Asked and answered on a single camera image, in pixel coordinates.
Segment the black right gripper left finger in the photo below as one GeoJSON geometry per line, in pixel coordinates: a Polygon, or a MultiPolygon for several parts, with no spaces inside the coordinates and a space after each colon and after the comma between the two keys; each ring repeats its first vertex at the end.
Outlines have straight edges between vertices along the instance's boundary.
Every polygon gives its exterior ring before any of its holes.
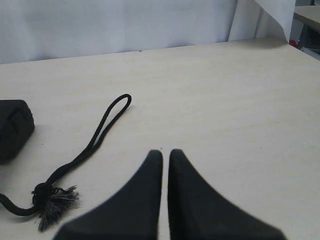
{"type": "Polygon", "coordinates": [[[156,240],[163,155],[150,150],[132,178],[111,198],[65,223],[56,240],[156,240]]]}

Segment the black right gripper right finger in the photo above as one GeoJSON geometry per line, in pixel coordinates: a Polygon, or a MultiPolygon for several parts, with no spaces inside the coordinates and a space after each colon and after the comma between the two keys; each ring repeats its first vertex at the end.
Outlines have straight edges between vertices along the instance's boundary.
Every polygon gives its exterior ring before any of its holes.
{"type": "Polygon", "coordinates": [[[213,189],[181,149],[169,156],[167,206],[172,240],[286,239],[213,189]]]}

